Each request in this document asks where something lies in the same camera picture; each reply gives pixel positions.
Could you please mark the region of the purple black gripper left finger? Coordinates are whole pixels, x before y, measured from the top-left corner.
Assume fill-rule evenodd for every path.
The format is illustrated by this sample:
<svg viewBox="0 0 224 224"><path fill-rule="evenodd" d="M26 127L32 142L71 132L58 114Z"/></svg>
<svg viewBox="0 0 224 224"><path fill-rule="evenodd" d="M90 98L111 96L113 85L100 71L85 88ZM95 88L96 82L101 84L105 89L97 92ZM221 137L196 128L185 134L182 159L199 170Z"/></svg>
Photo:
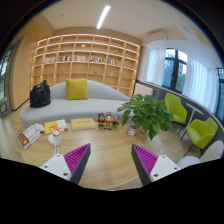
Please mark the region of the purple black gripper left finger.
<svg viewBox="0 0 224 224"><path fill-rule="evenodd" d="M41 166L41 169L74 184L79 184L90 154L90 144L85 144L65 155L54 155Z"/></svg>

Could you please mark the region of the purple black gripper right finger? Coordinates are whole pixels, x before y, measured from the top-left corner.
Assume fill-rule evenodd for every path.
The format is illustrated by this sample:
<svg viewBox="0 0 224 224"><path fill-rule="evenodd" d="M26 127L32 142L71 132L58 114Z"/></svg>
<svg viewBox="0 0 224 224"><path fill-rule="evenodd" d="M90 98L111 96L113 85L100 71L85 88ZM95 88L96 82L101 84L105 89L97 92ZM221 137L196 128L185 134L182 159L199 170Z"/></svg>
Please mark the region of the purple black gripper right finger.
<svg viewBox="0 0 224 224"><path fill-rule="evenodd" d="M180 170L166 155L156 156L136 144L132 145L131 155L143 186Z"/></svg>

